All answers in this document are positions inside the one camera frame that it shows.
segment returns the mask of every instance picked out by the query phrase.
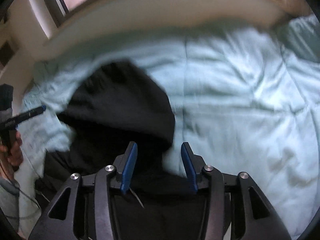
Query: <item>bed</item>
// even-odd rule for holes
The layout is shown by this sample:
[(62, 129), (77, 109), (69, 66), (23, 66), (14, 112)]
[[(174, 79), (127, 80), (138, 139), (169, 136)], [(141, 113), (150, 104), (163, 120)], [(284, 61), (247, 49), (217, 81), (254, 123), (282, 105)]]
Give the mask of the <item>bed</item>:
[[(25, 162), (17, 174), (34, 196), (44, 155), (67, 150), (74, 132), (56, 113), (102, 64), (129, 59), (167, 93), (175, 114), (164, 168), (185, 176), (181, 143), (221, 172), (247, 171), (297, 239), (320, 205), (320, 24), (314, 15), (273, 29), (237, 18), (195, 27), (129, 31), (80, 43), (34, 67), (22, 111), (47, 111), (19, 126)], [(20, 216), (36, 207), (20, 198)], [(22, 220), (27, 236), (37, 217)]]

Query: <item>blue gripper pad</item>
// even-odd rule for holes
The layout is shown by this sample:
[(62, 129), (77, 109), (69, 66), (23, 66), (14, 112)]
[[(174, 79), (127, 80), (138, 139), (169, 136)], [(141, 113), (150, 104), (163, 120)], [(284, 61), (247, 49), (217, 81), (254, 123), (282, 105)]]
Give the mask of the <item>blue gripper pad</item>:
[(137, 161), (137, 156), (138, 156), (138, 146), (136, 143), (134, 143), (122, 173), (122, 181), (120, 186), (120, 190), (122, 194), (125, 194), (130, 187), (134, 166)]
[(196, 171), (184, 144), (181, 145), (181, 158), (189, 181), (189, 189), (192, 194), (196, 194), (198, 192)]

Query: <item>bed headboard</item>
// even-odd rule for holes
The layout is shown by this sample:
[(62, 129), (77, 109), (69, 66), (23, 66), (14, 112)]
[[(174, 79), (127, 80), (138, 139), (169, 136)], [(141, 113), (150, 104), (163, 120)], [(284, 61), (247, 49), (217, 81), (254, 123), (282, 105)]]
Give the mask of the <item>bed headboard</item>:
[(71, 46), (102, 35), (163, 26), (192, 26), (237, 17), (264, 27), (288, 20), (276, 0), (98, 0), (73, 15), (37, 48), (35, 60), (55, 57)]

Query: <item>human hand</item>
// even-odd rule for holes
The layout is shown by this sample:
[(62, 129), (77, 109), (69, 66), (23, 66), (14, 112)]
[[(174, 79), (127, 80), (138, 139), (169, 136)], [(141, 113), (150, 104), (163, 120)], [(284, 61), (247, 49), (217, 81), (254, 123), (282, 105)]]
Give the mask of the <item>human hand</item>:
[[(22, 145), (21, 134), (17, 131), (16, 132), (16, 141), (11, 147), (11, 155), (8, 157), (8, 161), (12, 166), (20, 166), (23, 162), (23, 155), (20, 149)], [(6, 153), (8, 148), (5, 145), (0, 145), (0, 152)]]
[(16, 141), (13, 143), (10, 150), (11, 154), (8, 157), (6, 157), (8, 148), (5, 145), (0, 145), (0, 161), (3, 168), (3, 170), (0, 169), (0, 176), (9, 180), (13, 179), (13, 170), (9, 164), (12, 166), (20, 166), (23, 162), (23, 155), (20, 149), (21, 145), (21, 134), (18, 131), (16, 132)]

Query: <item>black gripper frame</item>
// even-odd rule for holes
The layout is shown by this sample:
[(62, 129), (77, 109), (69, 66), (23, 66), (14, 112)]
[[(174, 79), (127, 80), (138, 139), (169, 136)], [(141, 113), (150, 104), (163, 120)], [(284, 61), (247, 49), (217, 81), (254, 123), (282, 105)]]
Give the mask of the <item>black gripper frame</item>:
[[(206, 165), (201, 156), (194, 155), (187, 142), (181, 145), (181, 157), (190, 194), (208, 192), (200, 240), (223, 240), (225, 216), (231, 217), (231, 240), (291, 239), (271, 203), (246, 172), (221, 173)], [(42, 213), (29, 240), (88, 240), (87, 219), (78, 222), (79, 205), (86, 214), (82, 192), (88, 189), (94, 189), (96, 240), (121, 240), (110, 192), (127, 192), (136, 158), (137, 144), (130, 142), (113, 165), (89, 176), (73, 174)], [(224, 208), (226, 200), (230, 202), (228, 214)]]

